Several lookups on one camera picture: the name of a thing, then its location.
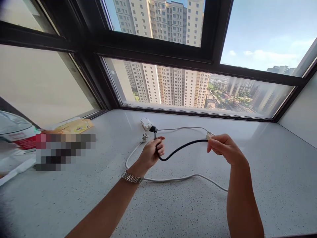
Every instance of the blue sky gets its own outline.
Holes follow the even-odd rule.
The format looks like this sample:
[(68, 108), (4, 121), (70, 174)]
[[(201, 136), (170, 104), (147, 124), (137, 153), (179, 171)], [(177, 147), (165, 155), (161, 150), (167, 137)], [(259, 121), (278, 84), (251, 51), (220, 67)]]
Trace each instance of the blue sky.
[[(187, 6), (187, 0), (176, 0)], [(120, 31), (113, 0), (105, 0)], [(297, 67), (317, 37), (317, 0), (234, 0), (221, 63)]]

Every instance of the speckled stone countertop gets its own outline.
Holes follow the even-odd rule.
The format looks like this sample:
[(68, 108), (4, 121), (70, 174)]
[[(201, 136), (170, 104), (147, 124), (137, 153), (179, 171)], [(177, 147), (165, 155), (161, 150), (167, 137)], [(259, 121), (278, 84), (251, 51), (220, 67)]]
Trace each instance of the speckled stone countertop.
[[(141, 118), (159, 129), (203, 126), (228, 133), (250, 163), (253, 189), (266, 237), (317, 232), (317, 149), (279, 124), (113, 110), (93, 120), (95, 149), (86, 150), (66, 171), (30, 169), (0, 187), (0, 222), (9, 237), (64, 237), (118, 181), (125, 160), (141, 140)], [(205, 131), (159, 132), (166, 155)], [(142, 147), (131, 157), (132, 164)], [(228, 187), (230, 166), (197, 143), (159, 161), (151, 178), (201, 173)], [(112, 237), (229, 237), (227, 193), (202, 178), (181, 182), (144, 181)]]

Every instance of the window frame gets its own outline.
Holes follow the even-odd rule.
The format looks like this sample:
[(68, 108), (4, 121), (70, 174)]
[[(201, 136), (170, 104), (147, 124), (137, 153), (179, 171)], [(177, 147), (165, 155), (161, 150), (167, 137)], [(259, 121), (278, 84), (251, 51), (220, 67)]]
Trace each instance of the window frame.
[[(203, 24), (200, 48), (112, 31), (107, 9), (104, 8), (100, 1), (57, 0), (58, 3), (52, 3), (50, 0), (41, 0), (40, 2), (41, 6), (37, 1), (32, 1), (33, 4), (36, 4), (36, 8), (42, 9), (43, 7), (45, 9), (46, 17), (54, 25), (58, 34), (52, 35), (0, 21), (2, 32), (0, 44), (72, 54), (93, 95), (96, 97), (96, 101), (100, 104), (101, 111), (96, 115), (112, 109), (129, 109), (278, 122), (317, 71), (317, 47), (312, 51), (312, 55), (306, 57), (306, 64), (309, 65), (309, 68), (305, 70), (303, 77), (220, 64), (233, 0), (222, 0), (221, 4), (220, 0), (206, 1), (203, 22), (215, 22), (215, 24)], [(131, 107), (121, 103), (116, 89), (111, 83), (111, 77), (106, 70), (106, 66), (101, 60), (102, 57), (175, 68), (179, 68), (181, 65), (182, 69), (290, 85), (295, 88), (272, 119)]]

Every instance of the metal watch band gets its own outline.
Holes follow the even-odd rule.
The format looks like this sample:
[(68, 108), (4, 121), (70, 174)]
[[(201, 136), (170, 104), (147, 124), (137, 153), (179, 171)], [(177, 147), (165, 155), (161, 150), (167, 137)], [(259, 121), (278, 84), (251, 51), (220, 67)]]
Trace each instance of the metal watch band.
[(133, 176), (133, 175), (127, 173), (127, 171), (125, 171), (125, 172), (121, 175), (121, 178), (123, 178), (124, 180), (126, 180), (126, 181), (128, 181), (128, 182), (138, 183), (138, 184), (140, 184), (140, 183), (142, 182), (142, 180), (143, 180), (143, 178)]

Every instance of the power cord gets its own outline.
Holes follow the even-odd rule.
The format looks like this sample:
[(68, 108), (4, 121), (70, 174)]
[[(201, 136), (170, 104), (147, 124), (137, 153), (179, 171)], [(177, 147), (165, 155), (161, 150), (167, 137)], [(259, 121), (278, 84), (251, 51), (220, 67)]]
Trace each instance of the power cord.
[[(150, 132), (154, 132), (154, 139), (156, 139), (156, 133), (157, 133), (157, 131), (158, 131), (158, 129), (157, 129), (155, 126), (152, 126), (152, 127), (150, 128)], [(177, 148), (176, 150), (174, 150), (166, 159), (161, 158), (160, 155), (158, 154), (158, 152), (157, 152), (157, 151), (156, 151), (156, 152), (157, 152), (158, 158), (159, 158), (161, 161), (166, 161), (166, 160), (168, 160), (170, 157), (172, 157), (173, 154), (175, 154), (177, 151), (183, 149), (183, 148), (186, 147), (186, 146), (189, 146), (189, 145), (194, 144), (194, 143), (199, 143), (199, 142), (208, 142), (208, 140), (207, 140), (207, 139), (201, 139), (201, 140), (194, 140), (194, 141), (188, 142), (187, 144), (182, 145), (181, 147), (179, 147), (179, 148)]]
[[(202, 128), (202, 129), (206, 130), (206, 129), (203, 128), (203, 127), (180, 127), (180, 128), (176, 128), (176, 129), (161, 129), (161, 130), (157, 130), (155, 126), (152, 126), (152, 127), (153, 127), (153, 131), (152, 131), (152, 132), (154, 132), (154, 138), (155, 138), (155, 139), (156, 139), (156, 133), (157, 133), (157, 131), (177, 130), (177, 129), (183, 129), (183, 128)], [(185, 145), (179, 147), (179, 148), (176, 149), (175, 151), (173, 151), (173, 152), (170, 154), (170, 156), (168, 156), (166, 159), (162, 159), (160, 156), (158, 156), (158, 157), (160, 158), (160, 160), (166, 161), (166, 160), (168, 160), (170, 157), (172, 157), (172, 155), (174, 155), (177, 151), (181, 150), (182, 148), (184, 148), (184, 147), (186, 147), (186, 146), (188, 146), (188, 145), (194, 144), (194, 143), (205, 142), (205, 141), (208, 141), (208, 140), (202, 139), (202, 140), (195, 140), (195, 141), (189, 142), (189, 143), (187, 143), (187, 144), (185, 144)], [(141, 144), (143, 144), (143, 143), (145, 143), (145, 142), (141, 142), (141, 143), (130, 153), (130, 155), (129, 155), (128, 158), (126, 159), (126, 162), (125, 162), (125, 167), (126, 167), (126, 169), (129, 169), (129, 168), (130, 168), (130, 167), (128, 166), (128, 162), (129, 162), (129, 159), (131, 158), (132, 154), (133, 154), (133, 153), (137, 150), (137, 148), (139, 148), (139, 146), (140, 146)], [(206, 176), (204, 176), (204, 175), (201, 175), (201, 174), (192, 174), (192, 175), (185, 176), (185, 177), (168, 178), (168, 179), (152, 179), (152, 178), (146, 178), (146, 177), (144, 177), (144, 180), (146, 180), (146, 181), (151, 181), (151, 182), (170, 182), (170, 181), (178, 181), (178, 180), (189, 179), (189, 178), (191, 178), (191, 177), (193, 177), (193, 176), (202, 177), (202, 178), (208, 180), (209, 182), (212, 182), (212, 183), (213, 183), (214, 185), (216, 185), (218, 188), (220, 188), (220, 189), (222, 189), (222, 190), (228, 192), (228, 189), (225, 189), (224, 187), (222, 187), (222, 186), (220, 186), (219, 184), (217, 184), (215, 181), (213, 181), (213, 180), (211, 180), (210, 178), (208, 178), (208, 177), (206, 177)]]

